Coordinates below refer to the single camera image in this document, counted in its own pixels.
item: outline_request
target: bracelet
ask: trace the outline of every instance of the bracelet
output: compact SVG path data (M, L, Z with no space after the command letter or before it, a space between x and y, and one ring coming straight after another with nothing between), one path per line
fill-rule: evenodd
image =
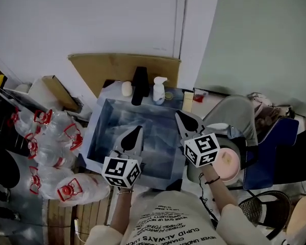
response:
M210 182L205 182L205 184L212 184L212 183L214 183L214 182L216 182L217 180L219 180L220 179L220 176L218 177L218 178L216 178L215 180L213 180L213 181L210 181Z
M132 193L134 192L133 190L128 190L128 191L124 191L124 192L119 192L117 193L117 195L120 195L120 194L124 194L124 193Z

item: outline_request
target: cloth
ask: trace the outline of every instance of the cloth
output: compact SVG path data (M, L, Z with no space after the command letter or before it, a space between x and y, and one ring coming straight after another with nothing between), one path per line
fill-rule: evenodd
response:
M251 101L240 95L230 95L219 102L203 119L205 126L228 124L245 136L247 146L258 145L254 108Z
M265 95L258 93L258 92L252 92L251 94L247 95L248 99L250 99L253 102L254 107L258 107L260 104L265 104L266 106L273 106L273 103L266 97Z
M86 245L271 244L233 205L224 207L216 230L194 195L165 191L141 205L145 208L132 206L125 235L108 226L95 226Z

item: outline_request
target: cardboard sheet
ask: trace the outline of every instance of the cardboard sheet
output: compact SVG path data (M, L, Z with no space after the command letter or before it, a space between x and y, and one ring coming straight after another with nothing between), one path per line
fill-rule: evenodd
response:
M96 97L106 80L131 81L137 66L147 68L150 84L162 76L168 78L165 86L176 87L180 64L175 58L130 54L76 54L68 59Z
M44 76L42 81L51 91L51 93L58 99L60 104L68 108L69 110L75 111L78 109L78 105L71 98L70 94L67 92L65 87L60 83L56 76Z

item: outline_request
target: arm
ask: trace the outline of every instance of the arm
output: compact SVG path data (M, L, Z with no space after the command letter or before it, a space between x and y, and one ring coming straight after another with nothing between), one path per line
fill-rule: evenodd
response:
M129 189L121 188L121 192L129 191ZM120 232L125 233L129 224L129 214L131 210L132 192L118 195L116 209L114 210L110 227Z
M203 166L201 169L208 182L214 181L219 177L211 165ZM233 204L235 206L238 205L236 199L231 195L230 191L221 179L211 183L209 186L220 213L228 204Z

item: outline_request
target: cable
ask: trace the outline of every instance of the cable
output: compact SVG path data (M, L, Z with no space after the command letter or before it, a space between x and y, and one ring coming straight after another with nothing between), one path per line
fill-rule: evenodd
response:
M304 193L306 193L306 190L305 190L305 188L304 188L304 185L302 184L302 182L300 182L300 183L301 183L302 189L304 190Z
M77 218L74 219L73 222L74 222L74 224L75 224L75 233L76 233L77 238L78 238L81 242L85 243L85 241L83 241L83 240L80 238L80 232L78 231L78 219L77 219Z
M206 205L206 202L208 201L208 198L204 198L204 189L202 187L202 184L201 184L201 179L202 177L204 176L203 173L201 173L198 178L199 178L199 186L200 188L202 189L202 196L199 197L200 201L203 203L203 206L206 208L206 210L208 211L209 215L213 218L213 220L215 220L216 222L218 222L218 219L216 218L216 216L212 213L213 210L210 210L207 205Z
M27 223L27 222L22 222L22 221L20 221L20 223L33 225L33 226L39 226L39 227L48 227L48 228L62 228L62 229L65 229L65 228L71 227L71 225L69 225L69 226L55 226L55 225L43 225L43 224L37 224L37 223ZM90 235L89 233L81 232L81 231L78 231L78 233L85 234L85 235Z

